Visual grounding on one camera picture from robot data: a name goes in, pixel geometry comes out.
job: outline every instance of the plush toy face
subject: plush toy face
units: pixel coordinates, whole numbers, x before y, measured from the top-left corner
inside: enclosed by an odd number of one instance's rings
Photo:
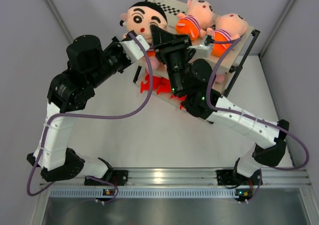
[[[233,38],[244,35],[248,26],[248,22],[242,16],[235,13],[220,16],[216,21],[216,29],[227,30]]]
[[[214,24],[215,11],[209,2],[205,0],[188,0],[187,15],[193,15],[200,27],[206,29]]]
[[[128,31],[134,30],[137,35],[142,35],[151,44],[152,34],[150,26],[152,24],[167,29],[165,18],[156,10],[147,6],[136,6],[121,15],[123,21],[127,23]]]

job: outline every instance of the doll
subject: doll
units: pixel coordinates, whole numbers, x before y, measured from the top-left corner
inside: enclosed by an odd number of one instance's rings
[[[134,30],[137,35],[142,35],[151,46],[148,50],[148,56],[150,57],[152,68],[157,69],[160,63],[155,57],[155,52],[152,48],[152,33],[150,26],[154,24],[164,30],[167,29],[167,17],[163,9],[153,2],[137,2],[131,6],[126,13],[121,15],[121,19],[126,22],[128,31]]]
[[[188,34],[192,41],[206,35],[206,29],[214,24],[213,7],[204,0],[188,0],[187,13],[177,14],[179,21],[175,26],[178,34]]]
[[[238,14],[230,13],[218,17],[215,30],[208,29],[215,41],[231,41],[244,35],[248,29],[248,22]],[[230,44],[214,44],[212,55],[221,57]]]

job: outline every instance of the black eyebrow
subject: black eyebrow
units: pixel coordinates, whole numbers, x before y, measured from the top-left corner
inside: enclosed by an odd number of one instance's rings
[[[160,19],[159,19],[158,17],[156,17],[156,16],[153,16],[153,17],[151,18],[151,20],[156,20],[157,22],[160,23]]]
[[[145,14],[144,10],[140,9],[140,8],[135,8],[135,9],[133,9],[133,11],[140,11],[142,14]]]

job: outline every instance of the pink plush toy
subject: pink plush toy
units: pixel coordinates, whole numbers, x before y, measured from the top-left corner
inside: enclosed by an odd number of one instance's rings
[[[180,20],[175,26],[178,34],[188,34],[192,41],[206,35],[206,29],[214,24],[215,12],[210,3],[204,0],[188,0],[187,13],[179,13]]]
[[[126,22],[126,28],[128,31],[134,30],[137,35],[142,35],[145,40],[152,46],[152,34],[150,26],[152,24],[167,29],[167,18],[163,9],[153,2],[142,1],[134,4],[128,10],[128,12],[121,15],[121,19]],[[155,57],[154,50],[148,51],[152,68],[156,69],[160,63]]]
[[[230,13],[218,17],[215,30],[208,29],[207,33],[212,35],[216,41],[230,41],[244,35],[248,27],[248,22],[242,16]],[[221,57],[229,46],[230,44],[214,44],[211,54]]]

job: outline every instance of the striped shirt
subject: striped shirt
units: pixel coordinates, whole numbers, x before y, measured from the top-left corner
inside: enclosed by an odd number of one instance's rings
[[[200,28],[200,26],[199,26],[198,21],[196,20],[196,18],[195,18],[194,16],[192,16],[192,15],[187,15],[187,16],[184,17],[183,19],[186,19],[186,20],[192,22],[192,23],[195,25],[195,27],[196,27],[196,29],[197,29],[197,31],[198,31],[198,34],[200,33],[201,28]]]
[[[226,38],[226,40],[227,41],[231,41],[231,34],[228,32],[228,31],[226,31],[226,30],[224,30],[224,29],[216,29],[215,30],[215,33],[219,33],[219,34],[221,34],[221,35],[223,35],[225,38]]]

